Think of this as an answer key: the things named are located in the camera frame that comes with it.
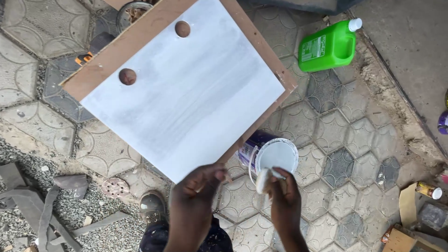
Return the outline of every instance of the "person's left hand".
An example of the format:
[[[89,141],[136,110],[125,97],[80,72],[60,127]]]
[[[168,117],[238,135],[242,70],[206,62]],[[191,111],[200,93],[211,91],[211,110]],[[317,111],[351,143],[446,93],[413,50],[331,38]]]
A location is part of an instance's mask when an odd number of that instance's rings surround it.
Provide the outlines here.
[[[211,226],[213,197],[226,173],[224,164],[200,166],[174,187],[164,251],[199,249]]]

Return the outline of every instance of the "gravel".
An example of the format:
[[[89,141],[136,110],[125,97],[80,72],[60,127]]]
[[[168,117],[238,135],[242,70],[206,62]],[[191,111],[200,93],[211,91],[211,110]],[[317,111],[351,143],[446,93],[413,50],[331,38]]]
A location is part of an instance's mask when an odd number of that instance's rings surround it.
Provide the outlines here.
[[[33,182],[43,196],[54,185],[52,177],[62,175],[52,162],[24,154],[11,147],[4,139],[0,139],[0,163],[11,162],[19,163],[24,175]],[[48,167],[48,171],[42,171],[44,166]],[[4,190],[6,186],[0,179],[0,191]],[[145,231],[145,224],[139,218],[136,204],[124,204],[118,199],[109,199],[104,196],[98,185],[91,184],[83,200],[75,200],[72,197],[72,190],[61,190],[53,205],[54,214],[68,230],[82,227],[86,215],[93,217],[92,223],[94,223],[117,211],[131,216],[82,235],[76,240],[84,247],[85,252],[137,251]],[[0,248],[13,244],[14,238],[29,237],[30,245],[34,244],[37,238],[17,207],[9,211],[0,211],[0,230]]]

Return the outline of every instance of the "hand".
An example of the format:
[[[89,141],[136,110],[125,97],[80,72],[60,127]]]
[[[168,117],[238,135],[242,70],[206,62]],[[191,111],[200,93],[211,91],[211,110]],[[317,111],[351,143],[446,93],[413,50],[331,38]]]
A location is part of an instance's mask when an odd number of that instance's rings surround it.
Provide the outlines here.
[[[172,191],[168,251],[197,251],[211,226],[213,197],[227,170],[224,164],[196,168]]]
[[[305,239],[300,232],[302,197],[294,176],[279,167],[273,168],[285,180],[271,178],[271,218],[286,251],[307,252]]]

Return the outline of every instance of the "white cap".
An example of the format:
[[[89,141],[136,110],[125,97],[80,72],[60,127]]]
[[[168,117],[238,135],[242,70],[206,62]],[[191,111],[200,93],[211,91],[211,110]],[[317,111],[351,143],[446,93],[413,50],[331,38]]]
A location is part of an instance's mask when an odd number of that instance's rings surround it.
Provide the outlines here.
[[[362,26],[362,20],[360,18],[352,19],[349,22],[350,31],[356,31],[357,29],[361,28],[361,26]]]
[[[440,187],[434,189],[434,191],[432,192],[432,198],[438,200],[441,197],[442,197],[442,189],[440,189]]]

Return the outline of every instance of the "person's right hand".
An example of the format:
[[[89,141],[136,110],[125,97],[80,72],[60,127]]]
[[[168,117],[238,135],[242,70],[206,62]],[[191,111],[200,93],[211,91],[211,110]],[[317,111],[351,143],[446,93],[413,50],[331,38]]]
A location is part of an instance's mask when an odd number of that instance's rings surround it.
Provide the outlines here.
[[[279,167],[273,168],[286,179],[280,181],[272,177],[271,218],[286,251],[307,252],[308,247],[300,232],[302,197],[294,176]]]

